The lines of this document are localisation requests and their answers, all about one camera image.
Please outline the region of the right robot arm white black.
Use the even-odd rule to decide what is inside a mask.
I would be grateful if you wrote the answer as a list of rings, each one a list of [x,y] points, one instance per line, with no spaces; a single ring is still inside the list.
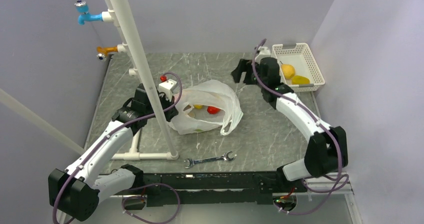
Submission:
[[[297,180],[323,177],[347,166],[346,131],[326,123],[300,101],[294,90],[281,81],[275,58],[265,57],[260,63],[240,59],[231,76],[235,83],[259,86],[263,99],[284,114],[308,142],[302,159],[277,169],[275,184],[280,191],[289,191]]]

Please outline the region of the translucent white plastic bag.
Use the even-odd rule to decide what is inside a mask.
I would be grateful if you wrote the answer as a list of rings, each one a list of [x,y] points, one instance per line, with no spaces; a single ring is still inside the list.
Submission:
[[[203,105],[203,108],[196,109],[194,105]],[[208,106],[221,111],[218,114],[209,114]],[[222,136],[227,136],[238,126],[244,115],[235,91],[214,79],[184,89],[175,108],[178,115],[168,125],[180,135],[219,129]]]

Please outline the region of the yellow fake mango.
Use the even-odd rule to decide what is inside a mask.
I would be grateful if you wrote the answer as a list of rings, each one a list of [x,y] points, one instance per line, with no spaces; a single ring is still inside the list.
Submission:
[[[294,75],[291,78],[291,84],[292,85],[309,85],[310,83],[311,83],[311,81],[305,76]]]

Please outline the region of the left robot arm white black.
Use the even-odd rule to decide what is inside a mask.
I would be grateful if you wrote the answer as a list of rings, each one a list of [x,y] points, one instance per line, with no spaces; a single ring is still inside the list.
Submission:
[[[144,172],[126,164],[116,172],[99,177],[104,165],[130,141],[148,122],[155,118],[144,86],[140,84],[134,97],[129,98],[112,116],[102,135],[65,170],[54,169],[48,176],[49,203],[52,221],[57,224],[57,212],[85,221],[104,199],[127,190],[139,193],[144,187]]]

